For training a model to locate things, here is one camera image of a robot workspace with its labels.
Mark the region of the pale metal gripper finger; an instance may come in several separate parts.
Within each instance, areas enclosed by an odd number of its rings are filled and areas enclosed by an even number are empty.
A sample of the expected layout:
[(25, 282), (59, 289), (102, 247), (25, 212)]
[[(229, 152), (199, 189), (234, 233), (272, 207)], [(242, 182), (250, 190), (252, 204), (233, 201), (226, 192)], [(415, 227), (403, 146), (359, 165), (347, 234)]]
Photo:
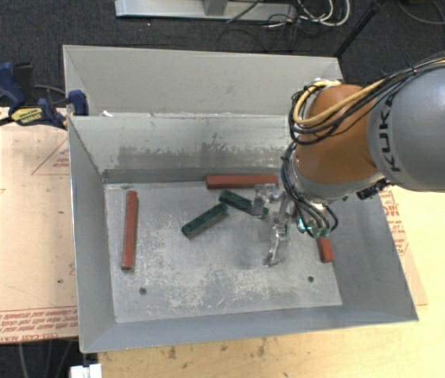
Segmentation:
[(262, 264), (266, 267), (271, 267), (280, 262), (278, 250), (280, 249), (281, 233), (280, 228), (277, 226), (272, 227), (270, 235), (270, 245), (268, 252), (264, 257)]
[(288, 233), (288, 226), (275, 227), (275, 254), (274, 263), (278, 264), (285, 260), (290, 242), (290, 236)]

